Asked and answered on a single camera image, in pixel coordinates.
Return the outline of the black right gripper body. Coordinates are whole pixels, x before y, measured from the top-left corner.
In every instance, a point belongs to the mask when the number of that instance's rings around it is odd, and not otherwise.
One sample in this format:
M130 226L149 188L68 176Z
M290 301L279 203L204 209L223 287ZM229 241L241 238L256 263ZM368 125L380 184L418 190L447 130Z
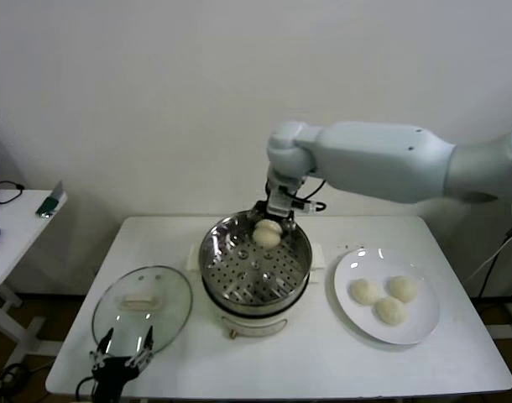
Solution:
M294 221L295 220L295 213L291 211L287 217L281 217L277 216L275 214L269 213L267 211L267 202L266 201L257 201L254 205L254 210L256 213L258 213L263 219L269 219L275 222L283 222L284 220L287 221Z

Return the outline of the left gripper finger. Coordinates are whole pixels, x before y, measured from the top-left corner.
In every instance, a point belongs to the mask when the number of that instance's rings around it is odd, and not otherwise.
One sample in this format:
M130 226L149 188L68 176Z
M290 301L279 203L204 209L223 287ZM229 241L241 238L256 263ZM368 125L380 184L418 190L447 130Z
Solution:
M93 369L99 369L105 366L105 359L107 356L107 350L112 341L113 328L111 327L107 334L100 340L97 349L94 352L91 352L91 357L93 358Z
M146 368L153 358L154 327L150 326L139 351L130 359L131 368Z

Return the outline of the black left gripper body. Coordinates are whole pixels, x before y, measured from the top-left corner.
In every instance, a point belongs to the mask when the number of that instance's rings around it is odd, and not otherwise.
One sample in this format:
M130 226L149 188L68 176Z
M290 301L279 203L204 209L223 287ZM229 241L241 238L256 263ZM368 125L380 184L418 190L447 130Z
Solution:
M103 361L103 366L98 364L92 368L92 376L97 383L92 393L93 402L120 401L124 386L140 374L138 367L126 365L127 361L129 357L107 358Z

